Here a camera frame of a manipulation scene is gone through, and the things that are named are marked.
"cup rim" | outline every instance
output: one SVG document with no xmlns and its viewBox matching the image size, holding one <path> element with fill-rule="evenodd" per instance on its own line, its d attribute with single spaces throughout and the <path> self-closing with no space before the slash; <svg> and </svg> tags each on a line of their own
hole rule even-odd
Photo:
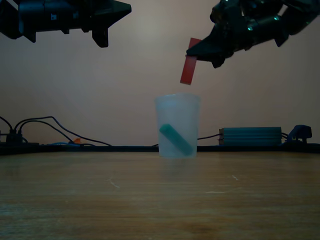
<svg viewBox="0 0 320 240">
<path fill-rule="evenodd" d="M 189 92 L 178 92 L 178 93 L 174 93 L 174 94 L 157 96 L 154 101 L 158 102 L 163 99 L 175 98 L 175 97 L 179 97 L 179 96 L 190 96 L 190 97 L 194 98 L 195 100 L 197 100 L 198 102 L 201 101 L 201 98 L 198 95 L 195 95 L 195 94 L 189 93 Z"/>
</svg>

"cable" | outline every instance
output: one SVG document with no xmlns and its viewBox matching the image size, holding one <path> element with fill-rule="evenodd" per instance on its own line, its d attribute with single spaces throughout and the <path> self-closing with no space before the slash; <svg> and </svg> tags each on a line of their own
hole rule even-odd
<svg viewBox="0 0 320 240">
<path fill-rule="evenodd" d="M 214 137 L 217 137 L 217 136 L 220 136 L 221 134 L 216 134 L 216 135 L 212 135 L 212 136 L 206 136 L 206 137 L 200 137 L 198 138 L 198 140 L 203 140 L 203 139 L 211 139 L 211 138 L 214 138 Z"/>
<path fill-rule="evenodd" d="M 82 143 L 82 144 L 76 144 L 76 143 L 68 143 L 68 142 L 55 142 L 51 144 L 47 144 L 45 146 L 71 146 L 71 147 L 85 147 L 85 146 L 90 146 L 90 147 L 96 147 L 96 145 L 90 144 L 90 143 Z"/>
<path fill-rule="evenodd" d="M 62 131 L 60 131 L 59 129 L 55 128 L 54 126 L 52 126 L 51 124 L 49 124 L 49 123 L 47 123 L 47 122 L 45 122 L 45 121 L 37 121 L 37 120 L 26 121 L 26 122 L 24 122 L 24 123 L 21 125 L 19 132 L 22 131 L 23 126 L 24 126 L 25 124 L 28 124 L 28 123 L 42 123 L 42 124 L 48 125 L 49 127 L 53 128 L 54 130 L 56 130 L 57 132 L 59 132 L 60 134 L 62 134 L 66 139 L 68 139 L 70 142 L 73 143 L 73 141 L 71 140 L 70 137 L 68 137 L 68 136 L 65 135 Z"/>
<path fill-rule="evenodd" d="M 74 133 L 73 131 L 70 131 L 68 129 L 66 129 L 64 126 L 62 126 L 60 124 L 60 122 L 58 122 L 58 120 L 53 117 L 53 116 L 45 116 L 45 117 L 36 117 L 36 118 L 29 118 L 29 119 L 25 119 L 25 120 L 22 120 L 20 122 L 17 123 L 17 125 L 15 125 L 14 129 L 17 130 L 17 128 L 19 127 L 20 124 L 22 124 L 23 122 L 27 122 L 27 121 L 33 121 L 33 120 L 42 120 L 42 119 L 53 119 L 56 124 L 58 124 L 60 126 L 60 128 L 62 128 L 63 130 L 65 130 L 66 132 L 70 133 L 70 134 L 73 134 L 75 136 L 77 136 L 78 138 L 81 138 L 81 139 L 85 139 L 85 140 L 88 140 L 88 141 L 91 141 L 91 142 L 94 142 L 94 143 L 99 143 L 99 144 L 104 144 L 104 145 L 107 145 L 109 147 L 111 147 L 112 145 L 106 143 L 106 142 L 103 142 L 103 141 L 97 141 L 97 140 L 93 140 L 93 139 L 90 139 L 90 138 L 87 138 L 87 137 L 84 137 L 84 136 L 81 136 L 79 134 L 76 134 Z"/>
<path fill-rule="evenodd" d="M 7 121 L 6 119 L 4 119 L 2 116 L 0 116 L 0 119 L 1 119 L 2 121 L 4 121 L 4 122 L 9 126 L 10 130 L 12 130 L 12 126 L 11 126 L 10 122 L 8 122 L 8 121 Z"/>
<path fill-rule="evenodd" d="M 79 144 L 73 144 L 73 143 L 68 143 L 68 142 L 56 142 L 52 144 L 46 144 L 45 146 L 72 146 L 72 147 L 80 147 Z"/>
<path fill-rule="evenodd" d="M 213 136 L 201 137 L 201 138 L 198 138 L 198 140 L 211 139 L 211 138 L 214 138 L 214 137 L 218 137 L 218 136 L 220 136 L 220 135 L 221 135 L 221 134 L 216 134 L 216 135 L 213 135 Z"/>
</svg>

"black plug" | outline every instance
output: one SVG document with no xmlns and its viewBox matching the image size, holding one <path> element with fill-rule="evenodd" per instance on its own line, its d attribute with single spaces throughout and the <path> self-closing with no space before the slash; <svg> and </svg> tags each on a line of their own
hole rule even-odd
<svg viewBox="0 0 320 240">
<path fill-rule="evenodd" d="M 21 131 L 17 133 L 17 130 L 11 129 L 9 134 L 6 136 L 7 144 L 10 145 L 20 145 L 23 143 L 23 137 Z"/>
</svg>

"plastic cup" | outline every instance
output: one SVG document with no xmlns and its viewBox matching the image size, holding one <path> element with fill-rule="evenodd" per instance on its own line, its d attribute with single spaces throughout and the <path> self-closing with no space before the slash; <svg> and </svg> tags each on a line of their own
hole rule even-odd
<svg viewBox="0 0 320 240">
<path fill-rule="evenodd" d="M 177 93 L 155 99 L 159 154 L 165 158 L 197 155 L 200 97 Z"/>
</svg>

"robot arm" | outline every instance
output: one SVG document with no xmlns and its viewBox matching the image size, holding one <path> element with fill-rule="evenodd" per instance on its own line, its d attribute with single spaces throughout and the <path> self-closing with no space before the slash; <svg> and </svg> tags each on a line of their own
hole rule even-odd
<svg viewBox="0 0 320 240">
<path fill-rule="evenodd" d="M 212 32 L 186 53 L 218 68 L 236 51 L 273 39 L 280 47 L 319 14 L 320 0 L 221 0 L 210 15 Z"/>
<path fill-rule="evenodd" d="M 36 32 L 70 29 L 92 31 L 101 48 L 109 45 L 108 28 L 131 13 L 131 5 L 116 0 L 0 0 L 0 33 L 8 38 L 25 36 L 36 42 Z"/>
</svg>

